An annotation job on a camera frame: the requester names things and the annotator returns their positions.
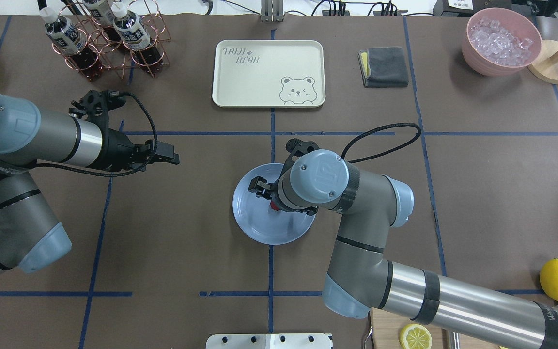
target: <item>blue plate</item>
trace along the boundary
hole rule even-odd
[[[310,228],[315,216],[299,212],[275,211],[270,201],[248,192],[254,177],[264,177],[269,183],[279,179],[283,164],[268,163],[249,171],[236,186],[232,210],[239,227],[250,238],[267,245],[283,245],[303,236]]]

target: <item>bear drawing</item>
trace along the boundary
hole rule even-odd
[[[314,78],[312,77],[306,77],[302,80],[285,77],[281,79],[283,89],[281,93],[279,93],[279,98],[281,98],[285,104],[312,105],[313,101],[317,98],[314,82]]]

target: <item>ice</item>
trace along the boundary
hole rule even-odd
[[[518,38],[498,20],[482,17],[471,27],[469,40],[491,62],[504,66],[522,66],[531,58],[530,38]]]

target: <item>syrup bottle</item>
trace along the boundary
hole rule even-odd
[[[111,11],[115,15],[113,27],[120,33],[128,48],[133,50],[135,60],[146,73],[154,75],[161,71],[162,57],[156,46],[152,45],[152,38],[143,27],[139,15],[127,11],[126,5],[114,2]]]
[[[92,15],[95,21],[102,27],[102,31],[112,42],[122,42],[122,38],[118,31],[113,28],[113,20],[115,16],[111,11],[110,0],[83,0],[83,5]],[[124,45],[118,46],[120,50],[128,51]]]
[[[102,75],[103,66],[97,53],[89,48],[86,36],[68,18],[58,16],[51,7],[40,10],[40,17],[46,23],[46,35],[64,56],[75,62],[82,75],[90,82]]]

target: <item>bowl of ice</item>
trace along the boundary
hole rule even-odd
[[[538,57],[541,48],[542,37],[530,20],[499,7],[475,13],[462,41],[468,65],[487,77],[520,71]]]

